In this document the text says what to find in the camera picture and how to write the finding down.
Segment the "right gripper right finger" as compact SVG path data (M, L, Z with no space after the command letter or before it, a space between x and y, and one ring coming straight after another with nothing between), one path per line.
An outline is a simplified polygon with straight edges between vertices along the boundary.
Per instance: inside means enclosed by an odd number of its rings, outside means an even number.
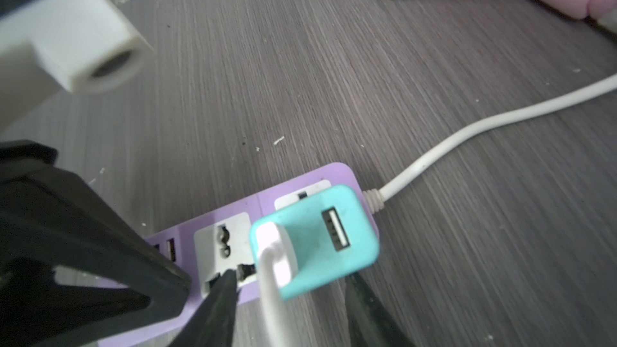
M358 273L345 278L345 311L352 346L415 346Z

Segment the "teal USB charger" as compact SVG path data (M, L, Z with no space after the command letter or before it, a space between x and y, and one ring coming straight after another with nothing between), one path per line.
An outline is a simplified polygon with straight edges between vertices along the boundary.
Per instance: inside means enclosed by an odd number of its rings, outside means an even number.
M263 251L281 245L274 273L285 300L319 289L371 266L379 237L355 191L331 186L252 224L255 263Z

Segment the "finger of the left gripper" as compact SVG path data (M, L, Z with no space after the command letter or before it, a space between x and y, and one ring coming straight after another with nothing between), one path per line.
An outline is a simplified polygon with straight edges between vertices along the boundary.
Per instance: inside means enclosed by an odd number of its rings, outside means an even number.
M80 346L178 316L191 278L55 149L1 145L1 343Z

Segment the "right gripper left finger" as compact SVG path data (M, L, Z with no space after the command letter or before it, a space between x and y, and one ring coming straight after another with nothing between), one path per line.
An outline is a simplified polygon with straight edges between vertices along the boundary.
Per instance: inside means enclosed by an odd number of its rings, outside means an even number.
M227 270L169 347L232 346L238 299L236 271Z

